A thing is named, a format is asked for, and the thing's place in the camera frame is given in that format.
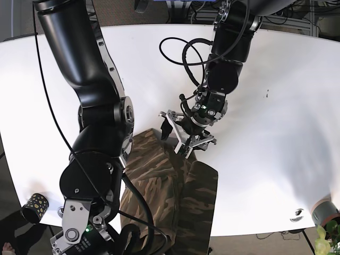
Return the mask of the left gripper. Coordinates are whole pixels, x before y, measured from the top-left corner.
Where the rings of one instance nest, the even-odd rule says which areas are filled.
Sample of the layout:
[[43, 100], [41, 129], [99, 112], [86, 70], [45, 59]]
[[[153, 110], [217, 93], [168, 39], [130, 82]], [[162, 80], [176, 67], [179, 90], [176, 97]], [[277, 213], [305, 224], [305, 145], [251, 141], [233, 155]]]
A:
[[164, 119], [160, 127], [161, 140], [165, 141], [174, 134], [177, 139], [174, 152], [186, 159], [194, 150], [206, 151], [210, 143], [217, 143], [215, 137], [206, 131], [207, 125], [196, 124], [193, 117], [172, 110], [160, 112], [159, 116]]

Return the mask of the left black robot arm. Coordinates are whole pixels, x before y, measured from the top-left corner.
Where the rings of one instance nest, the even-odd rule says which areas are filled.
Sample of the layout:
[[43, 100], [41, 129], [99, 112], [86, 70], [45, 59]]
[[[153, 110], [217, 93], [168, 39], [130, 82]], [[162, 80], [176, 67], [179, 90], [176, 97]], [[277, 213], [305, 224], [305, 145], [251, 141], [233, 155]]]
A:
[[[222, 1], [214, 21], [215, 37], [212, 41], [196, 38], [185, 43], [182, 60], [191, 81], [196, 85], [190, 107], [188, 98], [181, 94], [180, 108], [162, 112], [161, 138], [166, 140], [175, 132], [178, 143], [176, 154], [188, 158], [194, 150], [207, 150], [216, 139], [206, 131], [208, 126], [221, 120], [227, 112], [226, 96], [238, 85], [239, 76], [246, 62], [254, 33], [260, 28], [264, 16], [271, 15], [291, 4], [291, 1]], [[195, 44], [211, 46], [207, 61], [200, 61], [202, 81], [197, 81], [186, 60], [189, 48]]]

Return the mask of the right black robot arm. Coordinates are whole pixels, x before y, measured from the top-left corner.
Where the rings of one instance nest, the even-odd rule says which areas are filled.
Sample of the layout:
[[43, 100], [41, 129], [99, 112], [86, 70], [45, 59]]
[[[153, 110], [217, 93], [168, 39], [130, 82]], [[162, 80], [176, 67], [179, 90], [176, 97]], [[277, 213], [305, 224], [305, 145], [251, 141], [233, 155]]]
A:
[[[168, 237], [153, 222], [141, 193], [125, 174], [132, 149], [134, 114], [107, 50], [92, 1], [33, 1], [56, 63], [75, 91], [79, 135], [69, 145], [59, 181], [65, 199], [62, 230], [50, 240], [53, 254], [164, 254]], [[132, 217], [120, 232], [110, 222], [120, 213], [124, 183], [146, 219]], [[156, 236], [164, 236], [161, 242]]]

